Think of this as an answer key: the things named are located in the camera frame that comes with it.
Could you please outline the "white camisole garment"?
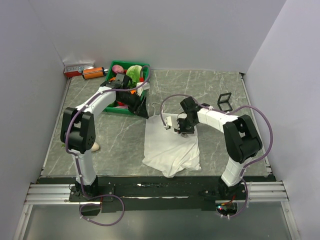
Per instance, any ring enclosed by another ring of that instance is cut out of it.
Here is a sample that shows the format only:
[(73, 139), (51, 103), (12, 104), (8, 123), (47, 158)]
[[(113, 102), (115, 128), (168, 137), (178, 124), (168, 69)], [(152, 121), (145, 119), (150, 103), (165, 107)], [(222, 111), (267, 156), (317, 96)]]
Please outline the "white camisole garment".
[(165, 129), (160, 115), (154, 114), (146, 120), (142, 163), (162, 172), (166, 178), (183, 170), (200, 172), (198, 143), (197, 130), (182, 136), (172, 129)]

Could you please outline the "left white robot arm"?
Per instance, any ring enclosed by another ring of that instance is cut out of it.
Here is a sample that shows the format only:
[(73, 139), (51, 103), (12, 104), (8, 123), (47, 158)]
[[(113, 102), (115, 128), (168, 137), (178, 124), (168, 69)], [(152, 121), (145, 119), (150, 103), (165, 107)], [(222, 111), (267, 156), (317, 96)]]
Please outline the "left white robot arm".
[(76, 108), (67, 107), (62, 116), (60, 140), (65, 150), (72, 156), (76, 169), (76, 190), (87, 201), (99, 195), (98, 177), (93, 167), (92, 147), (96, 140), (95, 118), (115, 101), (128, 106), (135, 116), (148, 119), (146, 98), (138, 95), (138, 90), (148, 81), (130, 88), (133, 80), (124, 73), (118, 73), (113, 81), (105, 81), (97, 92)]

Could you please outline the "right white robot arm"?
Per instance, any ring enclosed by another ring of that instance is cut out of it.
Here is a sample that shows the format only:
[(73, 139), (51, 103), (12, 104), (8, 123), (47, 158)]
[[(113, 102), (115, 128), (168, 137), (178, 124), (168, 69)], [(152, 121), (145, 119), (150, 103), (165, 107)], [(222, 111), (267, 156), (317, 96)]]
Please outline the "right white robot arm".
[(236, 116), (218, 111), (210, 105), (201, 106), (191, 96), (180, 105), (186, 117), (177, 119), (177, 133), (192, 134), (197, 124), (223, 133), (229, 159), (220, 177), (223, 184), (218, 187), (218, 193), (223, 199), (230, 199), (236, 193), (235, 186), (241, 181), (245, 164), (263, 147), (252, 118), (247, 114)]

